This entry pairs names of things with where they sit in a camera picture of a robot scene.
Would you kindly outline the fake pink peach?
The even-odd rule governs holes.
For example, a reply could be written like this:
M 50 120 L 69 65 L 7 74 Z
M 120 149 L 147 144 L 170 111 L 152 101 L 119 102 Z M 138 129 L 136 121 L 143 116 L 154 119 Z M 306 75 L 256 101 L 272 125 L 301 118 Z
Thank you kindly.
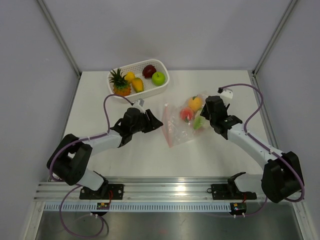
M 194 111 L 190 107 L 185 107 L 180 111 L 179 115 L 184 122 L 189 123 L 194 116 Z

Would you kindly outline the clear zip top bag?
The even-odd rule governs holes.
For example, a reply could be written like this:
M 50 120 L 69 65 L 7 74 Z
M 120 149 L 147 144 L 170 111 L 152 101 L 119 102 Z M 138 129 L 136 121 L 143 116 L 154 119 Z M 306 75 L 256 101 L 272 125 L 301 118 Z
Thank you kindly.
M 193 112 L 193 118 L 190 122 L 184 122 L 180 118 L 180 111 L 183 108 L 188 107 L 188 100 L 194 96 L 202 98 L 202 108 L 200 108 L 196 112 Z M 193 95 L 191 97 L 189 97 L 181 105 L 174 105 L 171 103 L 164 104 L 161 120 L 163 123 L 162 132 L 170 148 L 193 140 L 209 128 L 208 127 L 207 129 L 200 131 L 195 131 L 193 129 L 194 119 L 196 116 L 201 115 L 201 111 L 205 105 L 205 99 L 208 97 L 208 94 L 206 92 L 200 92 L 199 94 Z

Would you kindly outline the fake yellow mango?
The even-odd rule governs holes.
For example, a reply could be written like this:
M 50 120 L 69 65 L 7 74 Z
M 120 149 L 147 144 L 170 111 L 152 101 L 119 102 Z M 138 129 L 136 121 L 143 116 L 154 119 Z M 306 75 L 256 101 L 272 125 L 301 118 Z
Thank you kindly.
M 141 78 L 136 77 L 132 80 L 131 85 L 136 93 L 140 93 L 144 91 L 144 83 Z

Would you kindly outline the fake green apple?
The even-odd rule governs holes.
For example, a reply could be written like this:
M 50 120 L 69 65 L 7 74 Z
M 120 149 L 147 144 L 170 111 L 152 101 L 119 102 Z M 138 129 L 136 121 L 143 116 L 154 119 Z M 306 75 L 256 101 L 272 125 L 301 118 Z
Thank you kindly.
M 152 75 L 151 81 L 156 86 L 162 86 L 166 81 L 166 77 L 162 72 L 157 71 Z

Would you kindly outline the fake orange pineapple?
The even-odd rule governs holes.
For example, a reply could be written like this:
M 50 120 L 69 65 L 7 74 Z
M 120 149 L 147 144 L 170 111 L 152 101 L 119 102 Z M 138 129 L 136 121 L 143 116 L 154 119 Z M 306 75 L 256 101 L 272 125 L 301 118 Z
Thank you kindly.
M 110 71 L 110 76 L 108 77 L 109 82 L 113 86 L 113 93 L 119 96 L 129 96 L 131 94 L 130 83 L 125 79 L 126 75 L 123 75 L 123 72 L 120 68 L 116 70 L 112 69 Z

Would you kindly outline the fake yellow lemon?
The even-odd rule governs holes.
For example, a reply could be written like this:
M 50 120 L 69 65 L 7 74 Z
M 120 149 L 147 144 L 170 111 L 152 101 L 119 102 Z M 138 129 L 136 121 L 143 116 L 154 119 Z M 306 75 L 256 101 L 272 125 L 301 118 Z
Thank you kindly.
M 135 74 L 133 72 L 128 72 L 124 79 L 128 82 L 131 83 L 134 79 L 136 78 Z

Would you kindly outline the fake purple fruit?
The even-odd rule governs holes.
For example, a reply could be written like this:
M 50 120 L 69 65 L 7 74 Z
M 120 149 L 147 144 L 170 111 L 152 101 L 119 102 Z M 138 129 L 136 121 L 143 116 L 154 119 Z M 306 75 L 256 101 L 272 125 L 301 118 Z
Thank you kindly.
M 149 78 L 152 78 L 153 74 L 156 72 L 157 72 L 157 69 L 152 64 L 149 64 L 143 69 L 142 75 L 146 79 L 149 79 Z

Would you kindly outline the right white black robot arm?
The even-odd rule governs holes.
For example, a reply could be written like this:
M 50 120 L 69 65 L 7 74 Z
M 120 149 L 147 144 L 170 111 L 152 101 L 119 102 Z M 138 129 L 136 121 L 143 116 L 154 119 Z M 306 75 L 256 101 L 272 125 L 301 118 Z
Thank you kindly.
M 209 121 L 214 131 L 245 151 L 262 168 L 262 174 L 240 172 L 228 179 L 227 193 L 239 198 L 243 193 L 264 194 L 274 203 L 288 200 L 297 192 L 304 192 L 304 182 L 298 156 L 266 144 L 245 131 L 243 122 L 227 113 L 220 96 L 209 96 L 201 116 Z

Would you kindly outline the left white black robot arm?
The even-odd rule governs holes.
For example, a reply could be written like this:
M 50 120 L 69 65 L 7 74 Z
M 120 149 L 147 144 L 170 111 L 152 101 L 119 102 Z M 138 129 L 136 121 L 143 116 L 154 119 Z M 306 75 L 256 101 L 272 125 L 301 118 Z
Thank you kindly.
M 149 133 L 162 127 L 150 109 L 130 107 L 106 133 L 78 138 L 67 134 L 47 161 L 47 168 L 70 186 L 88 189 L 96 199 L 109 192 L 109 181 L 101 174 L 87 168 L 90 158 L 109 149 L 121 148 L 138 132 Z

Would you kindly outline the fake round orange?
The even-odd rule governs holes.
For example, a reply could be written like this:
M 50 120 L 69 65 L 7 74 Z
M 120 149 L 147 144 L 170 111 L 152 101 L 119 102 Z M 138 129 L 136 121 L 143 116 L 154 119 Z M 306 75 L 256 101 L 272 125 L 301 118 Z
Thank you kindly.
M 191 108 L 194 112 L 197 112 L 202 108 L 203 100 L 199 96 L 193 96 L 188 100 L 188 107 Z

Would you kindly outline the aluminium mounting rail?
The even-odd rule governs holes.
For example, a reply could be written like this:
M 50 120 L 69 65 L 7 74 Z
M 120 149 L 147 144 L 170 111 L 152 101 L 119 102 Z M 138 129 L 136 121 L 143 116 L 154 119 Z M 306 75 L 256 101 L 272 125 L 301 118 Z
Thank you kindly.
M 225 184 L 226 177 L 109 177 L 111 184 L 123 184 L 123 203 L 213 202 L 207 189 Z M 33 201 L 58 202 L 73 189 L 65 182 L 40 182 Z

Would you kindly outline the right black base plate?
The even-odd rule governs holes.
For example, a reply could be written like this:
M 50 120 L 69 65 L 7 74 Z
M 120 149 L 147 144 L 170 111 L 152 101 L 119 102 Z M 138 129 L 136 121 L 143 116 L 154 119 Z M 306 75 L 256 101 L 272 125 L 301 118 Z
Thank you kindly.
M 213 200 L 256 200 L 255 192 L 241 192 L 236 186 L 230 186 L 227 183 L 212 184 L 208 193 L 211 193 Z

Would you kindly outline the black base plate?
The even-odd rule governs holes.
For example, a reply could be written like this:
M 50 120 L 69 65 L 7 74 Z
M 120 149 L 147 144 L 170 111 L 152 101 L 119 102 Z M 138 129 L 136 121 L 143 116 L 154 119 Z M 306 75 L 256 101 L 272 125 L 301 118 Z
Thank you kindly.
M 213 200 L 256 200 L 255 192 L 241 192 L 236 186 L 230 186 L 227 183 L 212 184 L 208 193 L 211 193 Z
M 80 200 L 122 200 L 124 195 L 124 184 L 109 183 L 105 193 L 93 191 L 88 187 L 80 190 Z

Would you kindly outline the aluminium frame post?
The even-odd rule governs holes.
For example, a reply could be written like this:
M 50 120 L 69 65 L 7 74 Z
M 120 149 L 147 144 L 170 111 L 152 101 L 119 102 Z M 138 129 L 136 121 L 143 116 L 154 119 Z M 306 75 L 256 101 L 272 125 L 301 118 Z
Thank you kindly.
M 75 58 L 73 57 L 49 7 L 46 4 L 45 0 L 35 0 L 37 3 L 41 13 L 43 14 L 46 22 L 49 25 L 49 28 L 51 29 L 55 39 L 57 40 L 64 56 L 66 57 L 70 67 L 72 68 L 73 72 L 75 73 L 77 79 L 79 80 L 82 75 L 82 71 L 80 70 Z
M 290 0 L 287 7 L 285 8 L 280 20 L 278 21 L 274 31 L 269 38 L 267 45 L 263 49 L 261 56 L 259 57 L 255 67 L 252 70 L 252 75 L 256 78 L 258 76 L 259 71 L 262 69 L 265 61 L 270 55 L 273 47 L 275 46 L 278 38 L 280 37 L 282 31 L 285 29 L 286 24 L 288 23 L 291 15 L 293 14 L 295 8 L 297 7 L 299 0 Z

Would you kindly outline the left aluminium frame post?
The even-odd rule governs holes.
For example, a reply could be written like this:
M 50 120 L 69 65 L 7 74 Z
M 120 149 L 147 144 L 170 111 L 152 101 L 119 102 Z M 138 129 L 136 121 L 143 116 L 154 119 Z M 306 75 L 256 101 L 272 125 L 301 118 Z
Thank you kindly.
M 66 57 L 70 67 L 72 68 L 73 72 L 75 73 L 77 79 L 79 80 L 82 75 L 82 71 L 80 70 L 75 58 L 73 57 L 49 7 L 46 4 L 45 0 L 35 0 L 37 3 L 41 13 L 43 14 L 46 22 L 49 25 L 49 28 L 51 29 L 55 39 L 57 40 L 64 56 Z

